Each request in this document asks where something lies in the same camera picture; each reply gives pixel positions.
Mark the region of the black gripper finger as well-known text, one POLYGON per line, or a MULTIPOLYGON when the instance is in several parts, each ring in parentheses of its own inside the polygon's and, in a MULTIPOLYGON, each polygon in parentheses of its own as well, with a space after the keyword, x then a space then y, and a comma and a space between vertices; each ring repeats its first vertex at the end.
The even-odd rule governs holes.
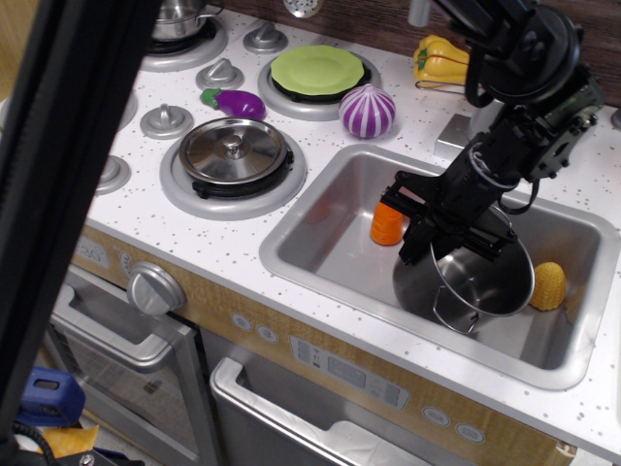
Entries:
POLYGON ((414 220, 412 217, 399 256, 404 264, 416 264, 430 251, 430 246, 434 242, 442 243, 447 238, 448 234, 432 219, 422 217, 414 220))

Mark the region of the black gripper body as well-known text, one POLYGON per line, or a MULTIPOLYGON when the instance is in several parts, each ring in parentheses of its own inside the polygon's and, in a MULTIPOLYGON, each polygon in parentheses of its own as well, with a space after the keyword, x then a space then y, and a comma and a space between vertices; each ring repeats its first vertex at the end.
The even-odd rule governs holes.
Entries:
POLYGON ((490 212, 503 194, 519 180, 495 167, 491 153, 481 141, 469 143, 437 176, 399 171, 380 202, 404 216, 432 219, 448 234, 445 242, 434 242, 440 256, 465 247, 485 258, 500 255, 501 248, 516 234, 490 212))

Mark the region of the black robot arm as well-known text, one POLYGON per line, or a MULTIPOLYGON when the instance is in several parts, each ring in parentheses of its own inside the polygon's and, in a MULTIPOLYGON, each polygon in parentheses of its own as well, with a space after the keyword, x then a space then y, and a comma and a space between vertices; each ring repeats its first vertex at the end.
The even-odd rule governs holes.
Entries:
POLYGON ((516 236, 491 207, 520 182, 554 178, 596 123, 605 97, 580 60, 583 33, 559 10, 537 1, 440 1, 450 29, 471 50, 468 102, 502 107, 440 175, 400 171, 382 202, 409 219, 399 255, 466 248, 499 256, 516 236))

